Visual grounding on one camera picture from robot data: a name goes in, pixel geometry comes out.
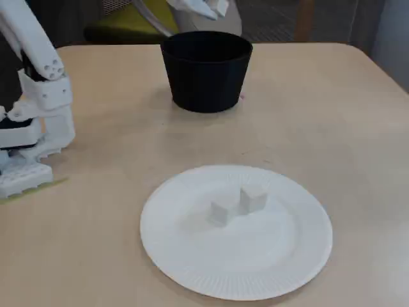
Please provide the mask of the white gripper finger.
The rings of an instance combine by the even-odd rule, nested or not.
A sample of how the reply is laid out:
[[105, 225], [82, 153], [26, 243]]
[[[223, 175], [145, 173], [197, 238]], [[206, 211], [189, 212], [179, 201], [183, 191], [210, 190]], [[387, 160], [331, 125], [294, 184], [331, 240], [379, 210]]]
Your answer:
[[167, 0], [167, 3], [176, 10], [217, 20], [217, 14], [203, 0]]

